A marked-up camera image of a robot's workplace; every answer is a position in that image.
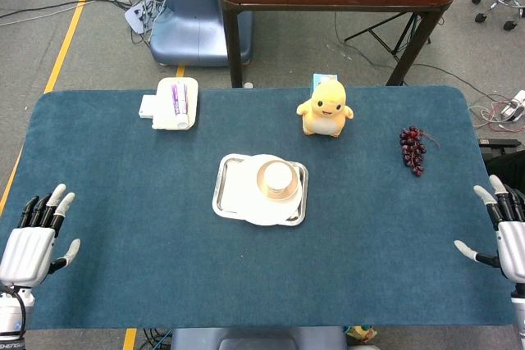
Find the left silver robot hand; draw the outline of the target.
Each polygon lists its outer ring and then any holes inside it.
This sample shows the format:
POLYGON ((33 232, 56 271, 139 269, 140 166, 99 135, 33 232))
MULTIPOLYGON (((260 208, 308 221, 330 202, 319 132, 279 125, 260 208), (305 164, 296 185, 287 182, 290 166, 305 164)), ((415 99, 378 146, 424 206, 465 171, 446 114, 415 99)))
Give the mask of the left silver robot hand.
POLYGON ((75 200, 64 184, 49 194, 32 197, 24 206, 18 226, 7 240, 1 260, 1 284, 11 288, 32 289, 49 275, 69 266, 81 245, 73 239, 66 253, 54 259, 53 249, 75 200))

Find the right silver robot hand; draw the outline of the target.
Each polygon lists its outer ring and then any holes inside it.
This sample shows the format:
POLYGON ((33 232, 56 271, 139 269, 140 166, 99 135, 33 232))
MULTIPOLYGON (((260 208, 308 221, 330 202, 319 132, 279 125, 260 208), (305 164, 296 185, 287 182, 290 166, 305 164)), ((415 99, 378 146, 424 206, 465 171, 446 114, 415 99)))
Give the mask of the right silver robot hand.
POLYGON ((516 285, 524 285, 524 193, 504 184, 497 175, 489 181, 494 194, 475 185, 475 194, 484 203, 495 231, 497 254, 490 256, 474 251, 456 239, 455 247, 468 259, 498 268, 516 285))

